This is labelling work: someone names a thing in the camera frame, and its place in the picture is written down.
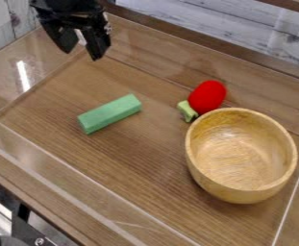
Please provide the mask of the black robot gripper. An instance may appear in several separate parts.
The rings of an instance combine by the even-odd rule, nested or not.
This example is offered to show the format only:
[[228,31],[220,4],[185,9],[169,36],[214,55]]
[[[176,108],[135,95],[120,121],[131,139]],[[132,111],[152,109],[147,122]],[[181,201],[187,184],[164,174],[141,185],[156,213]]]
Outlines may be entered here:
[[29,0],[43,28],[67,54],[73,50],[79,38],[75,29],[81,29],[85,50],[96,61],[111,47],[111,24],[105,9],[97,0]]

